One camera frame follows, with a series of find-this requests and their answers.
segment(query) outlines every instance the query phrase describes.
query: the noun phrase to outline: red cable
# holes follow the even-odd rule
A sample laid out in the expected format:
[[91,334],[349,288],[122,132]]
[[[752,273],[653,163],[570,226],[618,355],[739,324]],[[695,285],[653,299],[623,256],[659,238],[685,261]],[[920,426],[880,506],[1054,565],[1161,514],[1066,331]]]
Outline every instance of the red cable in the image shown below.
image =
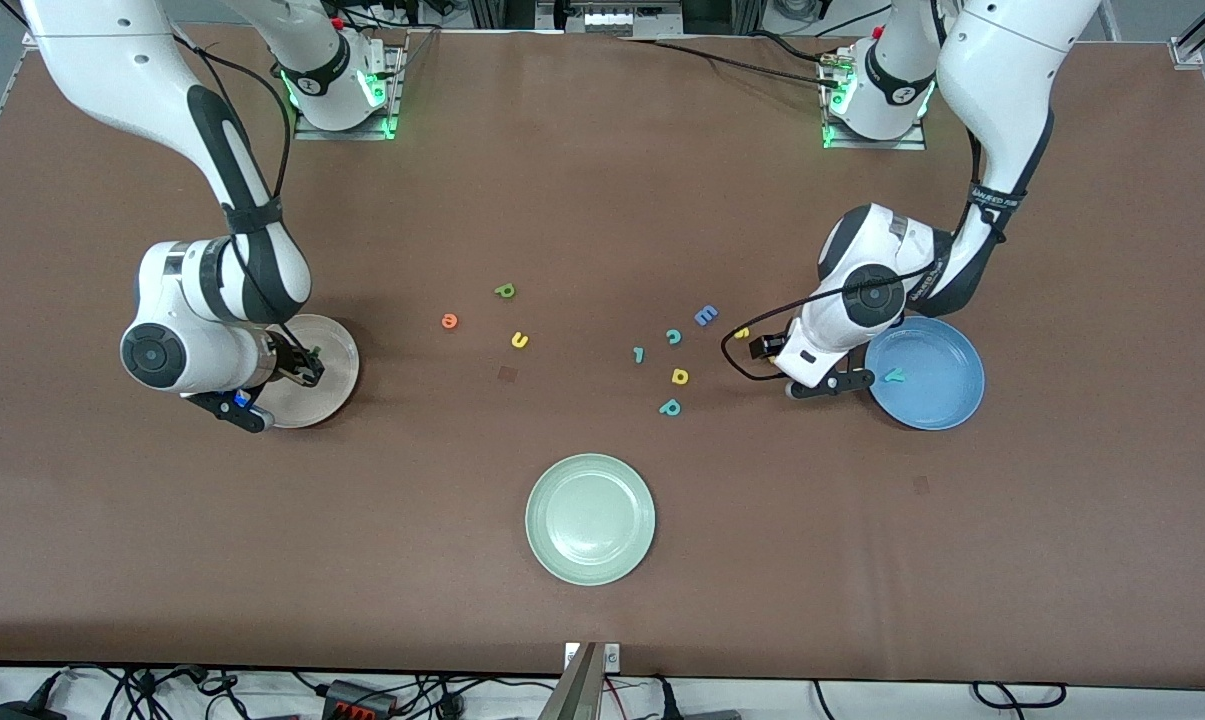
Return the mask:
[[621,694],[615,691],[615,683],[611,678],[606,679],[606,689],[611,691],[611,697],[615,697],[615,706],[621,708],[621,720],[629,720],[629,715],[624,712],[624,703],[621,702]]

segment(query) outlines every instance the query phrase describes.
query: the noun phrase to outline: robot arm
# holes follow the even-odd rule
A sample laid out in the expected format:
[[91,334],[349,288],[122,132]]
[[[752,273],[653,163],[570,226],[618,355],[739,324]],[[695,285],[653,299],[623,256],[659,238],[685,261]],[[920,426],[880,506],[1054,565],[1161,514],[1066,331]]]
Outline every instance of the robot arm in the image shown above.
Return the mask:
[[[909,1],[915,8],[930,5]],[[890,18],[917,24],[917,14],[903,5],[897,1]],[[880,205],[846,213],[819,255],[821,284],[812,295],[818,299],[790,323],[777,368],[804,386],[819,386],[846,352],[894,324],[905,307],[941,315],[966,306],[1050,141],[1056,72],[1097,6],[1099,0],[966,5],[939,53],[936,77],[989,160],[969,188],[957,236]],[[882,40],[889,33],[887,26]],[[930,46],[935,33],[935,26],[923,29],[917,45]],[[923,54],[915,51],[913,57]]]
[[[151,247],[136,278],[136,315],[120,342],[127,372],[196,405],[253,393],[218,417],[268,429],[253,407],[264,383],[317,384],[322,365],[269,324],[295,315],[308,300],[308,265],[282,223],[227,102],[200,85],[181,58],[155,0],[25,0],[31,34],[64,96],[87,114],[171,147],[201,170],[221,203],[230,236]],[[375,105],[351,60],[363,40],[337,35],[318,0],[231,2],[268,37],[299,79],[315,124],[339,129]],[[212,402],[214,407],[224,407]]]

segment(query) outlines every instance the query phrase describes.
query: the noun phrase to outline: table surface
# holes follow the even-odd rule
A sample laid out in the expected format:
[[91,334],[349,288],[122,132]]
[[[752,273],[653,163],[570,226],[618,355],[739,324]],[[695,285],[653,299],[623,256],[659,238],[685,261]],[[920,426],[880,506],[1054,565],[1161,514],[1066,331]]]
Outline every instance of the table surface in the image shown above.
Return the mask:
[[[268,67],[246,29],[200,33]],[[306,311],[354,334],[358,391],[249,436],[117,356],[145,247],[223,232],[208,188],[23,64],[0,120],[1,660],[551,673],[606,639],[631,674],[1205,685],[1205,84],[1165,47],[1062,70],[1030,200],[950,317],[987,391],[945,433],[866,393],[789,401],[717,352],[811,293],[852,206],[957,220],[942,102],[927,152],[823,151],[807,85],[582,36],[437,36],[407,85],[395,141],[300,142],[287,175]],[[230,90],[271,169],[276,110]],[[629,461],[657,504],[646,561],[605,588],[552,578],[523,529],[576,452]]]

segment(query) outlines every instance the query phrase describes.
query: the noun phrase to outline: black circular joint cap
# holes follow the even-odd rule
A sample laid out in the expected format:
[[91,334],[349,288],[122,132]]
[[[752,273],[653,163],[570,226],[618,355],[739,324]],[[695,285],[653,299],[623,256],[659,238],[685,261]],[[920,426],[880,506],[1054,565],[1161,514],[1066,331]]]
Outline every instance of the black circular joint cap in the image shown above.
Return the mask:
[[147,386],[169,388],[186,372],[186,347],[167,327],[136,325],[122,336],[122,364]]
[[904,285],[899,281],[887,282],[894,278],[884,265],[862,265],[846,275],[846,287],[857,287],[860,283],[881,282],[872,287],[858,288],[844,293],[844,305],[846,315],[859,327],[876,327],[882,323],[889,323],[900,309],[904,309]]

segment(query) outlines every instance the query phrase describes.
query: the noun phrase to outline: blue plate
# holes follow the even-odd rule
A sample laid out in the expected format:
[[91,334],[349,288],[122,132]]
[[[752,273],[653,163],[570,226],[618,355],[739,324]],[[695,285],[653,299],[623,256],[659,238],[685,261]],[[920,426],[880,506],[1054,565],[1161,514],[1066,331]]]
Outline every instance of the blue plate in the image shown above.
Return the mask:
[[868,343],[872,397],[890,418],[918,430],[958,427],[984,397],[984,366],[957,327],[909,315]]

